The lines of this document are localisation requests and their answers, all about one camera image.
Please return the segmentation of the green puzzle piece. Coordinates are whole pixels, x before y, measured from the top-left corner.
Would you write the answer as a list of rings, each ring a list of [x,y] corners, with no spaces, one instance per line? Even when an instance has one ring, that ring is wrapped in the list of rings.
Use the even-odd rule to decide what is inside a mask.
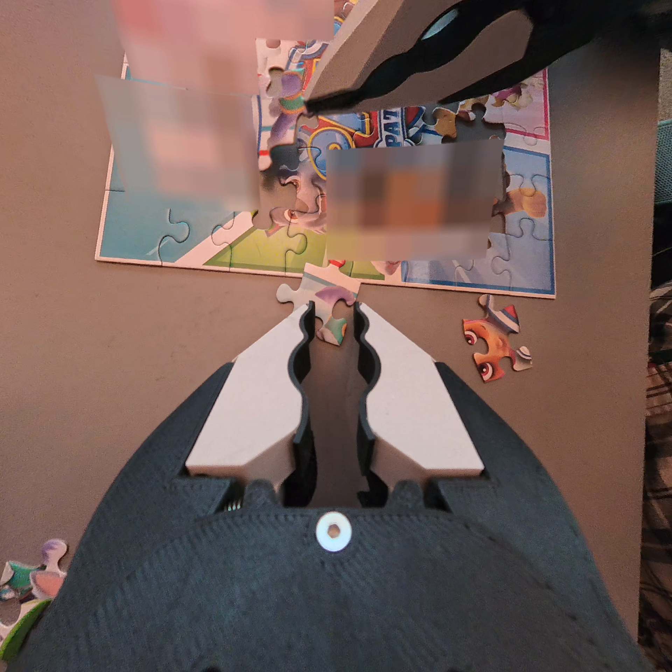
[[[9,660],[20,649],[30,629],[53,599],[35,599],[21,604],[20,613],[12,624],[1,623],[1,659]]]

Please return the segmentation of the orange dog face puzzle piece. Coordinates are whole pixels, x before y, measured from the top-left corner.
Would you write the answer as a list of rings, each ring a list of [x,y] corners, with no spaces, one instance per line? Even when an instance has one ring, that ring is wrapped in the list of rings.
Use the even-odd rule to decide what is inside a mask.
[[[514,305],[510,304],[497,309],[494,296],[483,294],[478,298],[479,305],[484,309],[484,317],[478,320],[463,320],[463,333],[469,345],[483,340],[487,352],[476,352],[473,356],[476,368],[483,382],[499,380],[505,374],[501,360],[511,360],[513,370],[521,372],[533,366],[530,350],[525,346],[518,349],[511,347],[509,336],[519,334],[520,323]]]

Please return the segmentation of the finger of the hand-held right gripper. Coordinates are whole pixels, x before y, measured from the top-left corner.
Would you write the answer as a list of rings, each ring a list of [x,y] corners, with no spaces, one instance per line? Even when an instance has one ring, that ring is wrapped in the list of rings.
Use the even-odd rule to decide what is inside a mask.
[[[361,108],[420,105],[459,93],[519,61],[532,28],[527,14],[517,9],[483,27],[463,48],[454,35],[419,40],[371,72],[362,86]]]
[[[304,94],[308,113],[402,105],[398,88],[446,59],[439,33],[457,1],[360,1],[321,57]]]

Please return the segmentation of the dark teal chair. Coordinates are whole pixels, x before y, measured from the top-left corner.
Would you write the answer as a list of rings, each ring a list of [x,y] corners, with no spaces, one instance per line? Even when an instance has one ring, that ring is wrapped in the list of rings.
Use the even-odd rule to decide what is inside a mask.
[[[671,119],[657,126],[656,165],[654,171],[654,205],[671,203]]]

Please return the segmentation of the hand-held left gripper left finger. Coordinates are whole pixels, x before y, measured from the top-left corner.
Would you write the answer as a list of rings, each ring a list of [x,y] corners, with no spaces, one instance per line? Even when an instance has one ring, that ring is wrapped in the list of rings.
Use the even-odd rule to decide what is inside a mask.
[[[302,381],[310,371],[315,305],[304,304],[233,361],[186,460],[191,476],[269,481],[289,507],[316,488],[316,452]]]

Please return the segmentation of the cartoon jigsaw puzzle piece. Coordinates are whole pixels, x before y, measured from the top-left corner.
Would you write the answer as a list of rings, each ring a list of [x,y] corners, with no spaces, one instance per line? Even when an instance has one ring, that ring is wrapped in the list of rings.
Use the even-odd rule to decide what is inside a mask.
[[[333,307],[340,300],[351,307],[360,287],[359,280],[341,272],[344,264],[343,260],[329,260],[327,266],[306,263],[297,290],[283,283],[276,292],[278,302],[292,302],[294,310],[310,301],[314,302],[315,317],[323,324],[320,329],[316,329],[316,336],[333,345],[342,343],[348,324],[345,318],[333,317]]]

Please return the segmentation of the person's torso plaid shirt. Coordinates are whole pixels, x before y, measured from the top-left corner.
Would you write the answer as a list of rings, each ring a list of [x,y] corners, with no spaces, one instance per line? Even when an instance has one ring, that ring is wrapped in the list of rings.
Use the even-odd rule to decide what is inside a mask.
[[[671,282],[650,294],[638,641],[671,670]]]

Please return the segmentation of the assembled cartoon jigsaw puzzle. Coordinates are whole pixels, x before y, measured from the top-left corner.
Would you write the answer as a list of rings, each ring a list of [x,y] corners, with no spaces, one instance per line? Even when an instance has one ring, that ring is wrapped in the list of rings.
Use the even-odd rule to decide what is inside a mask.
[[[425,147],[503,138],[503,185],[489,245],[477,259],[340,267],[362,283],[514,296],[557,295],[548,71],[486,96],[449,105],[302,117],[323,40],[258,39],[253,124],[263,177],[262,213],[217,202],[126,194],[111,152],[96,260],[194,270],[300,277],[337,265],[326,254],[329,150]]]

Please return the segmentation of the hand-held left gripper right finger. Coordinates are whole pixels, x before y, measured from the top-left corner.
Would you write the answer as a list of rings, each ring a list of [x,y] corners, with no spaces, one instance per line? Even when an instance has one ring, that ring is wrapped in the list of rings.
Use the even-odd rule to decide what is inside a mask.
[[[383,507],[404,481],[426,491],[442,478],[478,477],[483,461],[437,362],[363,302],[354,305],[357,370],[365,381],[357,416],[363,507]]]

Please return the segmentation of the brown desk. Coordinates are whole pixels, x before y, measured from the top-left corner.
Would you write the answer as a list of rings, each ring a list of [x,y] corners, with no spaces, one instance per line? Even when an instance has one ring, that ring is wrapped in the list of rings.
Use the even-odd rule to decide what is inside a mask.
[[[283,278],[94,259],[119,75],[107,1],[1,2],[1,563],[74,551],[124,463],[290,310]],[[658,119],[655,40],[623,25],[549,71],[555,300],[517,297],[534,366],[483,384],[475,294],[365,286],[543,462],[636,637]]]

